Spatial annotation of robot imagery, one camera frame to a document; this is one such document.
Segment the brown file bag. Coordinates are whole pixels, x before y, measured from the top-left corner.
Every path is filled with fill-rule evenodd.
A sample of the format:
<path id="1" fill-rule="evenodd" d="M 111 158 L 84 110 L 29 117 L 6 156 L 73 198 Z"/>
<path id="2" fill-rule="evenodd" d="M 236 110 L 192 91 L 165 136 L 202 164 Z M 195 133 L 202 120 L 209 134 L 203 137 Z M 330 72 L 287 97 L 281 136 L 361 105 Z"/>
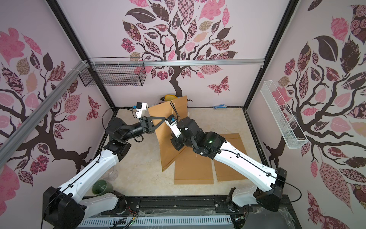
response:
<path id="1" fill-rule="evenodd" d="M 191 148 L 185 148 L 175 160 L 175 185 L 211 185 L 214 184 L 212 160 L 196 154 Z"/>
<path id="2" fill-rule="evenodd" d="M 188 101 L 187 96 L 179 97 L 171 101 L 176 108 L 178 114 L 181 118 L 188 116 Z M 168 118 L 170 115 L 176 116 L 174 109 L 172 108 L 170 102 L 164 102 L 159 105 L 148 108 L 150 116 L 165 117 Z M 157 136 L 160 156 L 161 156 L 161 166 L 162 172 L 164 172 L 178 157 L 182 150 L 177 151 L 171 143 L 172 131 L 170 127 L 163 122 L 156 130 L 155 134 Z"/>
<path id="3" fill-rule="evenodd" d="M 232 147 L 246 155 L 246 149 L 239 133 L 234 134 L 222 134 L 222 137 L 229 142 Z M 223 151 L 225 153 L 224 160 L 213 160 L 216 171 L 216 177 L 218 182 L 224 181 L 236 181 L 247 180 L 240 171 L 237 171 L 237 162 L 239 158 L 235 157 L 232 153 Z"/>

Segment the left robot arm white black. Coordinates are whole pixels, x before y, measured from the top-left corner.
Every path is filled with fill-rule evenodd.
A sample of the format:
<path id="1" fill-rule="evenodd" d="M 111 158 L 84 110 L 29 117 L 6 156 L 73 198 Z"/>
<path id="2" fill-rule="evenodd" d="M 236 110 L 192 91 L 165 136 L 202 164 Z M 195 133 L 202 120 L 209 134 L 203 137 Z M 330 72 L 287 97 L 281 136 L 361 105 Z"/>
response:
<path id="1" fill-rule="evenodd" d="M 42 221 L 56 229 L 75 229 L 86 218 L 114 210 L 123 197 L 121 194 L 108 191 L 93 198 L 84 196 L 102 175 L 127 155 L 131 148 L 129 139 L 154 133 L 166 120 L 158 117 L 159 123 L 154 124 L 155 119 L 143 116 L 133 125 L 127 125 L 118 117 L 111 119 L 105 130 L 111 139 L 99 156 L 58 188 L 49 187 L 44 192 Z"/>

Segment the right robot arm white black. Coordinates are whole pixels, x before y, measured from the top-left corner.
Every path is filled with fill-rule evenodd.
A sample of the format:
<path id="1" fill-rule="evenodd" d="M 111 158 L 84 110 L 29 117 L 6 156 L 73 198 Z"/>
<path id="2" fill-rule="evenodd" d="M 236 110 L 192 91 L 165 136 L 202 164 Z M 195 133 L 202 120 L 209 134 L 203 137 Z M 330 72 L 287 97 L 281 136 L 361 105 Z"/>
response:
<path id="1" fill-rule="evenodd" d="M 278 211 L 287 171 L 265 166 L 234 147 L 215 132 L 204 132 L 191 118 L 178 120 L 169 116 L 165 123 L 172 131 L 171 143 L 176 150 L 188 147 L 194 153 L 223 163 L 252 181 L 249 188 L 233 188 L 228 201 L 238 207 L 259 204 L 263 208 Z"/>

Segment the green cup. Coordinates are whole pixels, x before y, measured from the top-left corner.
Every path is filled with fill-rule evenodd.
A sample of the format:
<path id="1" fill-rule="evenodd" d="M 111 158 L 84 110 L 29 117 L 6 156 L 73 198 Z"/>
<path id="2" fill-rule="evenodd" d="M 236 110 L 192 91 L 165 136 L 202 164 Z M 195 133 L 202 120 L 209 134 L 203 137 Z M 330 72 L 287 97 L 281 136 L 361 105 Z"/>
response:
<path id="1" fill-rule="evenodd" d="M 98 180 L 91 189 L 92 193 L 96 196 L 102 196 L 106 193 L 113 191 L 113 186 L 106 180 Z"/>

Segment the blue object by back wall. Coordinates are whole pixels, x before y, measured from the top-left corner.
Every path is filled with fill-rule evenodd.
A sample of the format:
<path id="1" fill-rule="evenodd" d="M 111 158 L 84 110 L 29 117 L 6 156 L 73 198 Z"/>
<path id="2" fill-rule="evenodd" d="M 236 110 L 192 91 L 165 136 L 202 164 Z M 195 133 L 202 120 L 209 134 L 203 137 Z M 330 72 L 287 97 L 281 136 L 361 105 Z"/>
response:
<path id="1" fill-rule="evenodd" d="M 217 105 L 217 106 L 213 107 L 213 109 L 225 109 L 225 108 L 227 108 L 227 105 L 224 105 L 224 104 Z"/>

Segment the aluminium rail back wall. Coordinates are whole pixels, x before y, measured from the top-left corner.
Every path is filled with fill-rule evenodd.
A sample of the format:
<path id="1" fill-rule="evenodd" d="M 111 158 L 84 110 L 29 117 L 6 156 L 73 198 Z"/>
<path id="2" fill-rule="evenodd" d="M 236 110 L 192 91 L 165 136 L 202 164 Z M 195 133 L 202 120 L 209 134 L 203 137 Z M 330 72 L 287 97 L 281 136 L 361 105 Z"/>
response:
<path id="1" fill-rule="evenodd" d="M 105 61 L 91 62 L 91 65 L 138 65 L 138 66 L 204 66 L 204 65 L 263 65 L 264 59 L 227 60 L 170 60 L 170 61 Z"/>

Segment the aluminium rail wall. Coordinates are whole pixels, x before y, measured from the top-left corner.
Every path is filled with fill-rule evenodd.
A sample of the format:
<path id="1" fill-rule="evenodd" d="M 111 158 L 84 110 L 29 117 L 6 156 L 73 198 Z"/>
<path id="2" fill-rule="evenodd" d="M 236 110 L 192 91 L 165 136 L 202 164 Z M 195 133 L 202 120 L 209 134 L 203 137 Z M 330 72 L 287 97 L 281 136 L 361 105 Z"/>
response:
<path id="1" fill-rule="evenodd" d="M 263 65 L 264 59 L 227 60 L 170 60 L 170 61 L 105 61 L 91 62 L 91 65 L 138 65 L 138 66 L 204 66 L 204 65 Z"/>
<path id="2" fill-rule="evenodd" d="M 7 163 L 13 153 L 24 142 L 25 138 L 36 128 L 62 94 L 71 86 L 78 77 L 78 74 L 87 67 L 86 63 L 86 60 L 82 60 L 72 68 L 55 90 L 50 92 L 37 109 L 35 109 L 14 134 L 5 141 L 4 145 L 1 147 L 1 167 Z"/>

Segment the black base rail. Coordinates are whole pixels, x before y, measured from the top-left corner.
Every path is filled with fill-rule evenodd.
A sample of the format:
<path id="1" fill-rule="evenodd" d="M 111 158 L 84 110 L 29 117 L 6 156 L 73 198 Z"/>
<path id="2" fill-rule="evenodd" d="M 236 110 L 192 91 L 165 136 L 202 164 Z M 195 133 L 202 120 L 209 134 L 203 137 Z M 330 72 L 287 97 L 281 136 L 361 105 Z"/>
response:
<path id="1" fill-rule="evenodd" d="M 105 211 L 89 218 L 143 216 L 230 216 L 232 226 L 170 226 L 163 229 L 300 229 L 301 225 L 288 196 L 284 196 L 278 211 L 266 210 L 258 204 L 236 207 L 227 196 L 125 196 L 111 211 Z M 112 229 L 131 228 L 114 225 Z"/>

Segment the aluminium rail left wall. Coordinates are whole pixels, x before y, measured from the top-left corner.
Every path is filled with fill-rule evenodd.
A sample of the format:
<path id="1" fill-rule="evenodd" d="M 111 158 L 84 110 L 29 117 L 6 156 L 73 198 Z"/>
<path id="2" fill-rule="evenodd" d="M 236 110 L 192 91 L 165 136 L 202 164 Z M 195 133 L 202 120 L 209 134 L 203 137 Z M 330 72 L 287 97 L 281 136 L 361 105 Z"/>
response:
<path id="1" fill-rule="evenodd" d="M 36 128 L 62 94 L 71 86 L 78 77 L 78 74 L 87 67 L 86 63 L 86 60 L 82 60 L 72 68 L 55 90 L 50 92 L 37 109 L 35 109 L 14 134 L 5 141 L 4 145 L 1 147 L 1 167 L 7 163 L 13 153 L 24 142 L 25 138 Z"/>

